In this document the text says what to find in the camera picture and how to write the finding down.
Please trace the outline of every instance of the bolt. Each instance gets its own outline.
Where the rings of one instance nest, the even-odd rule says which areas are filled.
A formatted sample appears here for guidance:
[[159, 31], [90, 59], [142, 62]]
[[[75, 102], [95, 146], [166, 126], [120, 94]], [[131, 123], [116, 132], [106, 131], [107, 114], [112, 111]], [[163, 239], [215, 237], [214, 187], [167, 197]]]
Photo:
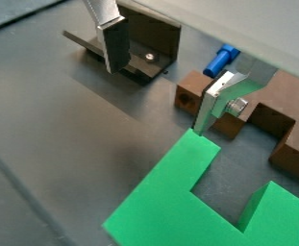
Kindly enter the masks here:
[[154, 62], [154, 60], [155, 60], [154, 54], [153, 54], [153, 53], [147, 53], [147, 54], [146, 54], [146, 61], [147, 61], [147, 62]]

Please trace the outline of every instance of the metal bracket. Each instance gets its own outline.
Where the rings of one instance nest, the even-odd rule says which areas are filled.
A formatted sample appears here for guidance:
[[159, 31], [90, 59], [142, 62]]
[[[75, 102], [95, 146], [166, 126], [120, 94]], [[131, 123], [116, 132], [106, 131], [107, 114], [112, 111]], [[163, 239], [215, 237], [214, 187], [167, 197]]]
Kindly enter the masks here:
[[269, 63], [242, 53], [223, 71], [213, 85], [203, 91], [203, 101], [194, 122], [194, 132], [201, 135], [229, 112], [241, 113], [247, 102], [241, 97], [262, 89], [278, 69]]
[[[134, 2], [131, 4], [126, 1], [118, 2], [118, 9], [124, 17], [123, 21], [127, 21], [128, 24], [128, 52], [131, 58], [120, 72], [149, 82], [178, 58], [182, 25]], [[114, 71], [119, 68], [119, 65], [115, 67], [114, 57], [119, 56], [116, 49], [119, 49], [120, 43], [118, 45], [112, 44], [112, 52], [110, 51], [111, 53], [107, 56], [106, 52], [110, 49], [104, 48], [104, 42], [102, 41], [104, 35], [100, 34], [100, 29], [99, 26], [96, 29], [98, 37], [91, 40], [84, 40], [67, 31], [63, 32], [63, 35], [96, 54], [99, 58], [104, 58], [100, 61], [108, 62], [107, 67], [111, 67]]]

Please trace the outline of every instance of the green l-shaped block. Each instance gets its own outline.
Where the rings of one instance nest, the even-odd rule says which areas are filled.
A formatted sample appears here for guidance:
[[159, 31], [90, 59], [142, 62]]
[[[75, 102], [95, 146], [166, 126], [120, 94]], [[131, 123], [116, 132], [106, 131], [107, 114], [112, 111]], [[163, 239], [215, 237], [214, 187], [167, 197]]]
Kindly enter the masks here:
[[299, 246], [299, 199], [275, 183], [251, 195], [237, 227], [190, 192], [219, 147], [189, 130], [103, 227], [122, 246]]

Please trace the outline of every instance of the wooden block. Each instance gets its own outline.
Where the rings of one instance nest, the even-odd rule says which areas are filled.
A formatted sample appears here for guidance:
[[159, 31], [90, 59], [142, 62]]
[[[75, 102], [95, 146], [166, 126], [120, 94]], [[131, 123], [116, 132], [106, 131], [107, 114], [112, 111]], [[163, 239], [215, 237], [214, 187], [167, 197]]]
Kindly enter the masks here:
[[202, 91], [213, 79], [198, 71], [191, 71], [178, 84], [175, 106], [197, 115], [201, 106]]
[[281, 142], [270, 162], [299, 178], [299, 79], [279, 71], [270, 84], [245, 98], [250, 103], [239, 118], [225, 115], [214, 128], [233, 138], [250, 122], [273, 134]]

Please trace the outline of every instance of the gray table surface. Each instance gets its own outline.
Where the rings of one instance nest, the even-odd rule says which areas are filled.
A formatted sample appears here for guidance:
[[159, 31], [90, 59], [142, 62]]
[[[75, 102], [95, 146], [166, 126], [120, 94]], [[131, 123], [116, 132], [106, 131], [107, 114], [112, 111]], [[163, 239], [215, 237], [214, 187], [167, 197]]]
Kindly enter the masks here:
[[[0, 31], [0, 162], [64, 243], [108, 246], [102, 223], [191, 126], [177, 83], [221, 42], [183, 27], [179, 61], [145, 86], [110, 75], [63, 30], [94, 36], [82, 1]], [[222, 152], [193, 192], [231, 223], [270, 180], [299, 197], [299, 182], [269, 165], [271, 136], [247, 125], [234, 141], [206, 137]]]
[[63, 0], [0, 0], [0, 27]]

